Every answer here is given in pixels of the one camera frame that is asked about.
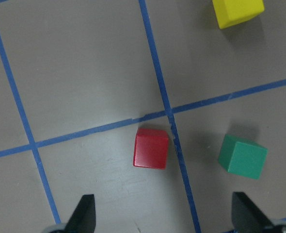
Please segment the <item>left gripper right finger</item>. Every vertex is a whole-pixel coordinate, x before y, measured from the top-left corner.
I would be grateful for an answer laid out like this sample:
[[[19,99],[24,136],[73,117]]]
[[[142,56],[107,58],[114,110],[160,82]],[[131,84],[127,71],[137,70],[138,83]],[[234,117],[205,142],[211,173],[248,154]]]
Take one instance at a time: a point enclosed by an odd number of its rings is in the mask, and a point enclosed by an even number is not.
[[[232,193],[231,221],[236,233],[286,233],[284,221],[269,219],[244,192]]]

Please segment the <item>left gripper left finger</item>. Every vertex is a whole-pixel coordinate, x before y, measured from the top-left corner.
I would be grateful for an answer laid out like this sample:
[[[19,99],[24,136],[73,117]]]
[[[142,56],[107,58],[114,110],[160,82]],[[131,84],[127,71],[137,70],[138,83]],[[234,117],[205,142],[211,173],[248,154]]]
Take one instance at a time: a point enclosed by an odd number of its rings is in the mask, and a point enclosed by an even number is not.
[[[94,233],[95,196],[83,195],[67,223],[46,227],[43,233]]]

